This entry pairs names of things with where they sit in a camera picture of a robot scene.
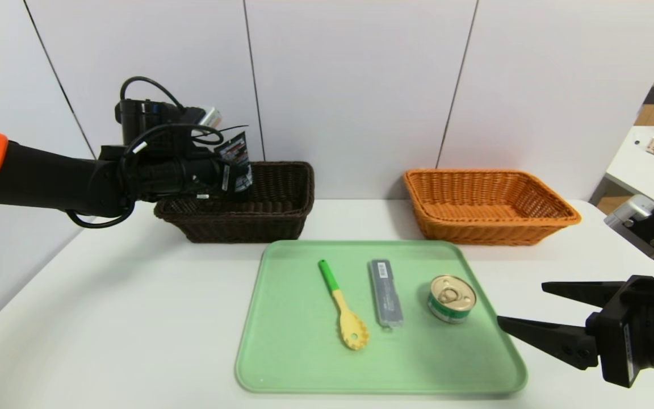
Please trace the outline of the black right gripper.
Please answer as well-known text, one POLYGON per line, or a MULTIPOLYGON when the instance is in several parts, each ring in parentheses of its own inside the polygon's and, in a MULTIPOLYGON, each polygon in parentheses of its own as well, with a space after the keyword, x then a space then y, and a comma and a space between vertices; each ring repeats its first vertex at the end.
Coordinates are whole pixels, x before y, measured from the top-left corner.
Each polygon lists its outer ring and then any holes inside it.
POLYGON ((502 331, 579 370, 597 367, 603 378, 629 388, 654 368, 654 277, 625 281, 545 282, 545 293, 603 308, 587 329, 568 324, 497 317, 502 331))

